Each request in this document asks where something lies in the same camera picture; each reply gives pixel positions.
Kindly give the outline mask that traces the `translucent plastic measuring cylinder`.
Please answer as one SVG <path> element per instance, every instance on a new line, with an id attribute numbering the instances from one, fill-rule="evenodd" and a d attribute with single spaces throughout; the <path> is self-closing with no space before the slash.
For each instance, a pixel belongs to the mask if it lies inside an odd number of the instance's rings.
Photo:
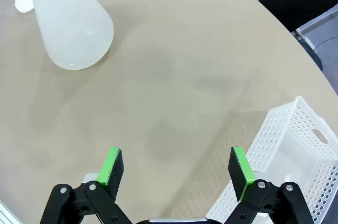
<path id="1" fill-rule="evenodd" d="M 14 6 L 20 13 L 27 13 L 34 9 L 33 0 L 15 0 Z"/>

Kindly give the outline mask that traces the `silver aluminium robot base frame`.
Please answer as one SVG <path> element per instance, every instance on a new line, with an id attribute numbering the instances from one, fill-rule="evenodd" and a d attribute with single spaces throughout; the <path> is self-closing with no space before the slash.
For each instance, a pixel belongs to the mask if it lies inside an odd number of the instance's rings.
<path id="1" fill-rule="evenodd" d="M 23 224 L 0 200 L 0 224 Z"/>

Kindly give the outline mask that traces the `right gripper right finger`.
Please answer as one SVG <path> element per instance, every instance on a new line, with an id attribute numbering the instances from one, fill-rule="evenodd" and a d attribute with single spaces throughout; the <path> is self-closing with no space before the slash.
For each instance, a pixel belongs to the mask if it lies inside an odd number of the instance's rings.
<path id="1" fill-rule="evenodd" d="M 239 203 L 225 222 L 207 219 L 206 224 L 252 224 L 259 213 L 267 213 L 273 224 L 314 224 L 298 184 L 257 179 L 242 147 L 231 148 L 228 172 Z"/>

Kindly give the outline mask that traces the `translucent white plastic conical flask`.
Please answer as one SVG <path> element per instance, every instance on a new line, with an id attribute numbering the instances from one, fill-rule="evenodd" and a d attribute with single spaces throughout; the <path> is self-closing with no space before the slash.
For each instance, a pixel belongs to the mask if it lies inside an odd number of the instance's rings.
<path id="1" fill-rule="evenodd" d="M 67 70 L 97 63 L 109 50 L 114 24 L 97 0 L 32 0 L 49 58 Z"/>

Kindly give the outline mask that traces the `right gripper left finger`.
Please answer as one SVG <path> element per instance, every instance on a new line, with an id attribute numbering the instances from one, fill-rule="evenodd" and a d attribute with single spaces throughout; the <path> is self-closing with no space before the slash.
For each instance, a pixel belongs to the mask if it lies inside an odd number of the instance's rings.
<path id="1" fill-rule="evenodd" d="M 115 203 L 123 172 L 121 149 L 111 147 L 94 180 L 75 189 L 68 184 L 53 187 L 40 224 L 81 224 L 84 216 L 90 215 L 101 224 L 132 224 Z"/>

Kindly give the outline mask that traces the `white perforated plastic basket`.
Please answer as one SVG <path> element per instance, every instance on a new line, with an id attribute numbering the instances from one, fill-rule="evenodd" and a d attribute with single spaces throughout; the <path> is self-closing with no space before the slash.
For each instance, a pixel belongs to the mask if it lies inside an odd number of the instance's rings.
<path id="1" fill-rule="evenodd" d="M 314 224 L 336 222 L 338 137 L 303 97 L 268 111 L 246 157 L 256 178 L 297 183 Z"/>

